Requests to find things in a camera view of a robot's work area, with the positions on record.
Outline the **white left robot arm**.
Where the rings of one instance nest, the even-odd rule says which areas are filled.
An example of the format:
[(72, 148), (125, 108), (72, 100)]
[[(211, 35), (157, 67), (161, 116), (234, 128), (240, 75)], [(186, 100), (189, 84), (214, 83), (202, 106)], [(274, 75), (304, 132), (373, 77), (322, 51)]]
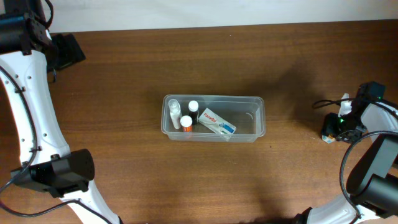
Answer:
[(17, 128), (21, 166), (10, 183), (46, 192), (83, 223), (120, 223), (94, 182), (89, 150), (71, 151), (58, 125), (48, 73), (85, 59), (75, 37), (50, 35), (43, 1), (1, 2), (1, 83)]

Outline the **white Panadol box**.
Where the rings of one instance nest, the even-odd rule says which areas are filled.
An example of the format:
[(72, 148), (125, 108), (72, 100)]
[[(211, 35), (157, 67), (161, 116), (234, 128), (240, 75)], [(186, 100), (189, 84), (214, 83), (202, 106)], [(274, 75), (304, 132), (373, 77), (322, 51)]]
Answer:
[(218, 116), (209, 108), (199, 116), (198, 121), (216, 134), (234, 134), (236, 126)]

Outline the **orange tube white cap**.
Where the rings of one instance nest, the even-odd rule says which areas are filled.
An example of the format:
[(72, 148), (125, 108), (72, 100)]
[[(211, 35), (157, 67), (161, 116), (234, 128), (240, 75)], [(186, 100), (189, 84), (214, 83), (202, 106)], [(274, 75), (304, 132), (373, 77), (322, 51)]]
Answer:
[(183, 128), (183, 132), (190, 133), (192, 132), (192, 118), (189, 115), (182, 116), (180, 119), (181, 127)]

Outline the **gold lid small jar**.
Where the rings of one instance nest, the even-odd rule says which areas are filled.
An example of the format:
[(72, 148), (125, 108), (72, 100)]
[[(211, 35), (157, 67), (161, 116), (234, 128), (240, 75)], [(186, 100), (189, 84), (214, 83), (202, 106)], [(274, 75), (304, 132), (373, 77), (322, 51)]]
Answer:
[(335, 137), (332, 134), (329, 134), (329, 135), (322, 134), (321, 137), (322, 137), (322, 140), (328, 144), (335, 142)]

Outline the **dark bottle white cap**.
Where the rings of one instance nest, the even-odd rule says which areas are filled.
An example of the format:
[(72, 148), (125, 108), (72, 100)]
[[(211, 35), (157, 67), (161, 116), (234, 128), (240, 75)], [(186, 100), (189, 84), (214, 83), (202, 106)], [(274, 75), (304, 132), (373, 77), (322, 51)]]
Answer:
[(198, 102), (195, 100), (192, 100), (188, 104), (188, 109), (189, 109), (189, 116), (192, 119), (192, 124), (196, 125), (198, 123), (198, 117), (199, 117), (199, 105)]

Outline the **white lotion bottle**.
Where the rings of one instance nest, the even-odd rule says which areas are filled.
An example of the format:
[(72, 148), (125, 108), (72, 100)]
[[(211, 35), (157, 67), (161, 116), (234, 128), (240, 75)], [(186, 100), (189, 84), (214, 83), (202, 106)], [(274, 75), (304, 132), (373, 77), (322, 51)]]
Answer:
[(182, 112), (180, 108), (180, 104), (176, 99), (171, 99), (168, 102), (169, 110), (170, 110), (170, 118), (172, 120), (172, 124), (175, 129), (180, 129), (182, 126), (180, 124), (180, 119), (182, 117)]

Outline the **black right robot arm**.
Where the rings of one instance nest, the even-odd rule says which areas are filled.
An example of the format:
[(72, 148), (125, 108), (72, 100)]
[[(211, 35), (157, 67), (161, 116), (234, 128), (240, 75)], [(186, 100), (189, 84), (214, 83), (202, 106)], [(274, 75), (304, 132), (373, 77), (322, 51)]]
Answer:
[[(342, 194), (333, 201), (297, 214), (292, 223), (362, 223), (397, 215), (397, 105), (384, 99), (386, 87), (376, 82), (360, 85), (355, 97), (344, 94), (339, 100), (319, 100), (319, 109), (338, 105), (338, 113), (325, 116), (321, 130), (325, 142), (349, 144), (339, 172)], [(346, 162), (363, 140), (372, 141), (369, 149), (344, 178)]]

